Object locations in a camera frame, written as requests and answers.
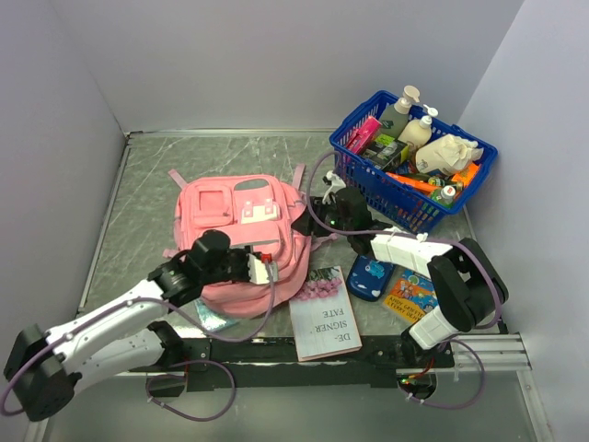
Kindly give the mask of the blue pencil case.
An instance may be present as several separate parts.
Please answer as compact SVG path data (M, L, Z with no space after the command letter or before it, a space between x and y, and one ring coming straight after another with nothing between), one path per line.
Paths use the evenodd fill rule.
M348 292L363 301L376 302L386 291L395 265L358 255L346 278Z

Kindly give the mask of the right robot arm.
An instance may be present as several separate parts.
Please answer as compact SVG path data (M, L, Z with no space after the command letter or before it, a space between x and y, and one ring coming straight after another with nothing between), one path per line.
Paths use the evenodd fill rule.
M423 366L434 348L460 333L489 328L502 315L508 289L473 238L453 241L411 235L373 218L356 188L306 197L306 209L292 223L310 237L347 238L359 255L411 270L430 280L437 305L401 334L401 353L411 366Z

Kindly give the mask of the pink school backpack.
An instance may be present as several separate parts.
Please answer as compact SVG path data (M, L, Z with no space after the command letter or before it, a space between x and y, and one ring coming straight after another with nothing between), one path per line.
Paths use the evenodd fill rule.
M305 166L295 170L294 180L283 182L272 175L204 177L185 181L172 169L168 175L180 187L174 214L177 247L164 256L189 248L208 229L223 231L233 246L250 246L270 254L279 277L270 285L219 283L207 285L201 295L211 310L237 319L251 319L294 297L307 278L312 239L293 230L291 224L305 211L300 184Z

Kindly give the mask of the white book pink flowers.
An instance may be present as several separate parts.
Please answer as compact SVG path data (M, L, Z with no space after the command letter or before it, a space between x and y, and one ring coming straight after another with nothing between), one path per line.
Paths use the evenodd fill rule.
M289 302L300 362L355 352L362 340L341 267L311 270Z

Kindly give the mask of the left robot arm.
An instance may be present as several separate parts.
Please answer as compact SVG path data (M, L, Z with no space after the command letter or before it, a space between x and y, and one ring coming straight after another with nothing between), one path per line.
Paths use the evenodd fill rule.
M7 359L3 399L13 393L31 422L47 419L84 388L141 367L170 370L186 359L183 340L164 318L207 285L247 282L258 258L208 230L115 300L47 331L22 330Z

